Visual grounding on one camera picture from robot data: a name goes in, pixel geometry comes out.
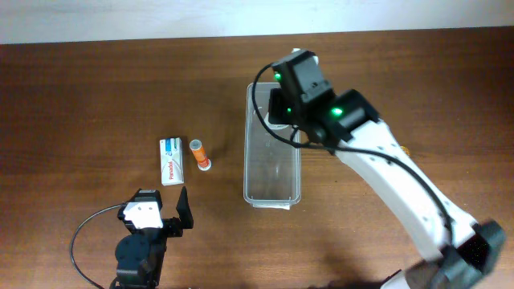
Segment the white plastic bottle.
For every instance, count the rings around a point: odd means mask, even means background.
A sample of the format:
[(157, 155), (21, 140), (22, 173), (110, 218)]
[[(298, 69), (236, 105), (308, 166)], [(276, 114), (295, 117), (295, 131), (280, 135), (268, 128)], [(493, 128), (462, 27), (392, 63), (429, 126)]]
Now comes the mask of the white plastic bottle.
[(290, 128), (290, 125), (288, 124), (267, 124), (267, 126), (269, 127), (270, 130), (282, 130), (282, 129), (285, 129), (285, 128)]

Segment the small jar gold lid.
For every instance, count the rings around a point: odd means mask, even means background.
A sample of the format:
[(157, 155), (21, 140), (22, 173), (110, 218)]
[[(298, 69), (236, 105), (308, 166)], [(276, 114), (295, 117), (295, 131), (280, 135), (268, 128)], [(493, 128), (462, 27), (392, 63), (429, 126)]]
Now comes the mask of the small jar gold lid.
[(410, 150), (405, 147), (405, 146), (400, 146), (400, 148), (402, 149), (402, 151), (407, 155), (407, 156), (410, 156)]

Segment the clear plastic container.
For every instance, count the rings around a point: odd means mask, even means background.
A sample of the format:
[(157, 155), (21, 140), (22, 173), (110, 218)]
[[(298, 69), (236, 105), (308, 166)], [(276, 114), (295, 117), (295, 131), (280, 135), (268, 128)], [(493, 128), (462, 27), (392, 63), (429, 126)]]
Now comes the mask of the clear plastic container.
[(271, 90), (278, 86), (247, 87), (243, 198), (255, 208), (289, 210), (301, 199), (300, 151), (271, 136), (256, 115), (268, 118)]

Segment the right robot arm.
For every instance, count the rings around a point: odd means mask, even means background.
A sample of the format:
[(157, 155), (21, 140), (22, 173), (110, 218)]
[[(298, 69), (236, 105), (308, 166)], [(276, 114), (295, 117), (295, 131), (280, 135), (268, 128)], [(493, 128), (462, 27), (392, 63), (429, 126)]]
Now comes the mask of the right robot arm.
[(307, 134), (307, 142), (279, 141), (327, 151), (356, 172), (404, 226), (422, 257), (373, 282), (373, 288), (471, 288), (492, 273), (506, 241), (503, 228), (494, 220), (477, 222), (447, 198), (360, 92), (336, 94), (308, 50), (293, 51), (269, 68), (279, 89), (271, 94), (264, 125), (294, 126)]

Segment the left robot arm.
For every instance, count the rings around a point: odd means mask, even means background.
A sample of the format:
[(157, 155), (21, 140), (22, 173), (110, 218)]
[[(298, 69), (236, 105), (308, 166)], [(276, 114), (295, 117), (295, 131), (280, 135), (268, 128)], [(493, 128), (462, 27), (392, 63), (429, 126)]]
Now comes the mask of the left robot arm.
[(177, 217), (163, 218), (162, 206), (161, 194), (155, 189), (139, 189), (120, 206), (117, 217), (130, 234), (116, 245), (116, 277), (111, 288), (158, 287), (167, 240), (194, 228), (185, 187), (177, 201)]

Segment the orange tablet tube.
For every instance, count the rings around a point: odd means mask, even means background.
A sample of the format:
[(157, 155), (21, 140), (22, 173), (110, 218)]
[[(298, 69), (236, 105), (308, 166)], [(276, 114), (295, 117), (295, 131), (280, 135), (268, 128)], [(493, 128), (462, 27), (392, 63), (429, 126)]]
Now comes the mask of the orange tablet tube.
[(206, 151), (200, 140), (192, 140), (190, 142), (190, 150), (193, 153), (197, 166), (201, 171), (207, 171), (211, 168), (212, 162), (206, 155)]

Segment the white Panadol box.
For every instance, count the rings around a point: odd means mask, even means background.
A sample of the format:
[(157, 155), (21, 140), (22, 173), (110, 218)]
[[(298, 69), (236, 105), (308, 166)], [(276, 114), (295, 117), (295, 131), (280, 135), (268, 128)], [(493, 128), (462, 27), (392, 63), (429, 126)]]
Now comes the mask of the white Panadol box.
[(160, 140), (159, 152), (161, 159), (161, 183), (164, 186), (183, 184), (185, 177), (182, 140), (178, 137)]

